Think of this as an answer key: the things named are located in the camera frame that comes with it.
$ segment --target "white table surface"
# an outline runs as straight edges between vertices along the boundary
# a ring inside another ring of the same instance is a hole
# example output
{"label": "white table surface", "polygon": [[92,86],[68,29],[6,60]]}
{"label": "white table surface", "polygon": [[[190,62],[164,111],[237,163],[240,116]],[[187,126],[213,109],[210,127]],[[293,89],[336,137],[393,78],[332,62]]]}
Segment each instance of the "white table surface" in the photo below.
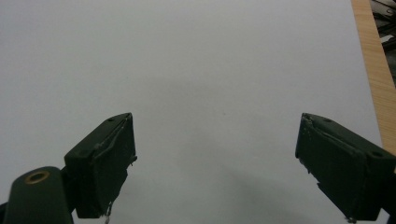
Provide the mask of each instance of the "white table surface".
{"label": "white table surface", "polygon": [[381,144],[347,0],[0,2],[1,202],[129,111],[111,223],[345,223],[294,158],[300,116]]}

